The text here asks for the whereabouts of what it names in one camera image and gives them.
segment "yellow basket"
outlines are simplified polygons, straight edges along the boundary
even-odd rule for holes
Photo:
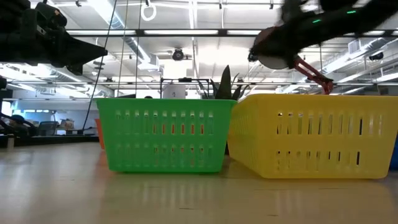
[[[230,156],[265,178],[387,175],[398,97],[251,95],[232,112]]]

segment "green basket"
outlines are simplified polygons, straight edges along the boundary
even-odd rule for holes
[[[219,172],[232,100],[96,100],[109,169]]]

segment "orange object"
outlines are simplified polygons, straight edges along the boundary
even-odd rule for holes
[[[101,148],[105,149],[104,137],[102,135],[101,120],[100,119],[95,119],[95,123],[97,124],[99,143],[101,144]]]

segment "blue object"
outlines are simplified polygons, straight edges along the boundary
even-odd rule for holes
[[[398,170],[398,136],[394,146],[394,152],[391,157],[390,169]]]

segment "plastic basket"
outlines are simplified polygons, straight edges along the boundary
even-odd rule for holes
[[[396,140],[396,145],[394,147],[394,152],[392,153],[390,169],[398,170],[398,136]]]
[[[98,99],[110,170],[219,172],[231,100]]]
[[[95,119],[95,123],[97,125],[99,144],[101,145],[102,149],[105,149],[104,137],[103,137],[103,134],[102,134],[102,127],[101,127],[101,120],[100,119]]]
[[[230,156],[266,178],[387,175],[398,97],[251,95],[232,112]]]

